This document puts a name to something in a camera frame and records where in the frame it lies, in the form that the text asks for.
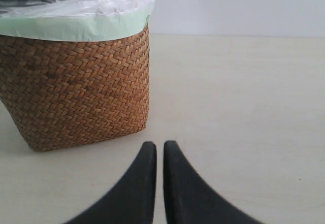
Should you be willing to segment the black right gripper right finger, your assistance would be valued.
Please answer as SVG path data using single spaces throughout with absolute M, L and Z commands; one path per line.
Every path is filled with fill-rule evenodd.
M 260 223 L 215 192 L 176 141 L 164 143 L 163 189 L 167 223 Z

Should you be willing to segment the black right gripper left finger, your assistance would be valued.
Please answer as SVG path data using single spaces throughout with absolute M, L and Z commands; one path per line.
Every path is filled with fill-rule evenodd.
M 119 181 L 96 203 L 68 223 L 153 223 L 157 150 L 144 142 Z

